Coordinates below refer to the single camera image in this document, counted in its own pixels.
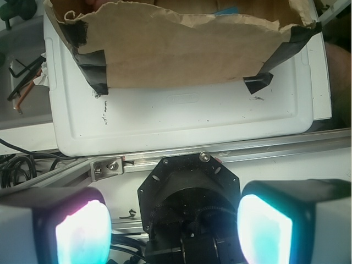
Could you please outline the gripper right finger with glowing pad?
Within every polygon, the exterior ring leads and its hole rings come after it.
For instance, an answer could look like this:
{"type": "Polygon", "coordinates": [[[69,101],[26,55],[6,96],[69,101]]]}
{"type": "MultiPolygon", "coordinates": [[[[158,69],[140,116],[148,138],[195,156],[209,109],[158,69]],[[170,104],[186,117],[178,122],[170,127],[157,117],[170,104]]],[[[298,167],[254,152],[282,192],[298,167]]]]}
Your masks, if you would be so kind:
{"type": "Polygon", "coordinates": [[[351,182],[251,181],[237,229],[247,263],[351,263],[351,182]]]}

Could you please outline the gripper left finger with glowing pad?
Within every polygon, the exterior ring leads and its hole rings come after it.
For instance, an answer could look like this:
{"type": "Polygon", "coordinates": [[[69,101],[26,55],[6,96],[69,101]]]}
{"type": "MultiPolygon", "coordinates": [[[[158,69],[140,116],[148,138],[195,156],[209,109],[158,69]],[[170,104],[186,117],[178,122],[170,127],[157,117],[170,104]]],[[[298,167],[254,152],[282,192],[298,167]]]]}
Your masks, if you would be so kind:
{"type": "Polygon", "coordinates": [[[95,188],[1,190],[1,263],[106,263],[111,236],[95,188]]]}

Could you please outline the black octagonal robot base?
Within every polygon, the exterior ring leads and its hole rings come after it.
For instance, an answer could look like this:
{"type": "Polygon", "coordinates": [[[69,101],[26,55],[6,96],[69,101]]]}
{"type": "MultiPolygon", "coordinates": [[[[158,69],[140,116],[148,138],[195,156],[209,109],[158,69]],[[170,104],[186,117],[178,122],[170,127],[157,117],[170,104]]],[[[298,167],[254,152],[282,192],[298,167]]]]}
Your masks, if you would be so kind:
{"type": "Polygon", "coordinates": [[[147,263],[242,263],[240,180],[225,166],[158,164],[137,191],[147,263]]]}

